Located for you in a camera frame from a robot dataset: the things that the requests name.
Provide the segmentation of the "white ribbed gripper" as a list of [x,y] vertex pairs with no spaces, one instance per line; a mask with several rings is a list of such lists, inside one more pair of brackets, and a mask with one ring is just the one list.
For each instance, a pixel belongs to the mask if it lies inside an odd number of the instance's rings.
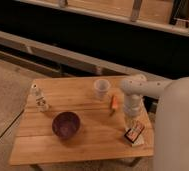
[[[142,96],[141,95],[125,95],[124,103],[123,103],[123,111],[127,116],[135,117],[139,114],[142,105]],[[130,120],[129,117],[125,116],[125,125],[126,128],[130,128]],[[142,122],[142,115],[137,117],[139,122]]]

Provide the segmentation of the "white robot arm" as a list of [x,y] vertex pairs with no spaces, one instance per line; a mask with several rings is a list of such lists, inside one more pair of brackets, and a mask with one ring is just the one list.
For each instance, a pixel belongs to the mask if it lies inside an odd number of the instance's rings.
[[158,99],[153,171],[189,171],[189,77],[147,81],[138,74],[124,77],[120,89],[126,115],[138,111],[134,95]]

